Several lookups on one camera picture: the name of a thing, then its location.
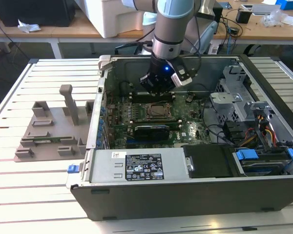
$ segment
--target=screw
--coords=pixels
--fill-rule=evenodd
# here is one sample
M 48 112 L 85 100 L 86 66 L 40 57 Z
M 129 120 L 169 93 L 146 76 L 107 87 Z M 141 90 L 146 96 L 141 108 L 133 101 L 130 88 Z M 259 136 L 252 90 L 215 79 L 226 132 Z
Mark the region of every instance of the screw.
M 193 170 L 194 170 L 194 168 L 193 168 L 193 166 L 191 164 L 187 165 L 187 169 L 188 169 L 189 172 L 193 172 Z

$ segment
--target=computer case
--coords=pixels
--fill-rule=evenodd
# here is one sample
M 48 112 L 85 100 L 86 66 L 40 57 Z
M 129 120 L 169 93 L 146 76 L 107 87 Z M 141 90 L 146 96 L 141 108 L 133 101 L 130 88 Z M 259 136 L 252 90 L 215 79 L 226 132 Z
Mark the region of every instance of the computer case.
M 68 27 L 74 16 L 74 0 L 0 0 L 0 19 L 6 27 L 17 26 L 18 20 Z

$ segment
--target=yellow wire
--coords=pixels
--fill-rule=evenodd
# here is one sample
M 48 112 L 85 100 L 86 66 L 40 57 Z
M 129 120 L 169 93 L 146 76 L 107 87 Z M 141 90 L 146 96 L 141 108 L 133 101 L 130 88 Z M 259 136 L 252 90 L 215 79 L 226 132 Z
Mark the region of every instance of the yellow wire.
M 265 129 L 266 130 L 266 132 L 268 132 L 269 134 L 270 134 L 270 136 L 272 137 L 272 143 L 273 143 L 273 136 L 272 136 L 272 132 L 270 131 L 270 130 L 268 130 L 268 129 Z
M 252 140 L 255 139 L 255 137 L 257 137 L 257 135 L 253 135 L 253 136 L 251 136 L 250 139 L 248 139 L 246 142 L 244 142 L 241 146 L 243 146 L 243 145 L 245 145 L 245 144 L 251 142 Z

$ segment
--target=robotic arm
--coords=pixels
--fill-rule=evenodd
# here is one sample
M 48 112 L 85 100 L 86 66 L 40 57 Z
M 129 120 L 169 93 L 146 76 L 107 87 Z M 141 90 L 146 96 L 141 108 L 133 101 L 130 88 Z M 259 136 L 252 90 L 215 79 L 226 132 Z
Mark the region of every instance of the robotic arm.
M 201 0 L 122 0 L 127 7 L 157 13 L 151 63 L 141 85 L 152 95 L 162 95 L 175 87 L 187 85 L 197 75 L 181 57 L 181 46 L 189 21 L 202 11 L 211 14 L 214 1 Z

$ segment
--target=metal slotted table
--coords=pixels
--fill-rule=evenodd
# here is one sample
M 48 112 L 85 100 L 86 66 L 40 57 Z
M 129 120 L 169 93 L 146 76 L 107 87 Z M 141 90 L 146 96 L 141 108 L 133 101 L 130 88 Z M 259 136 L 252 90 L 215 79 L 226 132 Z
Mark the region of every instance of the metal slotted table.
M 265 77 L 275 89 L 283 87 L 279 93 L 289 106 L 293 105 L 293 73 L 270 58 L 252 61 L 259 69 L 267 69 Z M 293 233 L 293 204 L 271 213 L 93 222 L 65 186 L 68 165 L 82 160 L 15 163 L 14 152 L 33 115 L 34 102 L 46 100 L 49 107 L 63 107 L 59 88 L 71 84 L 76 104 L 84 106 L 87 100 L 95 98 L 99 77 L 98 59 L 41 59 L 27 65 L 1 103 L 0 234 L 16 230 L 23 234 L 81 230 L 96 234 L 241 234 L 253 229 L 254 234 Z M 253 89 L 260 96 L 260 90 L 255 86 Z

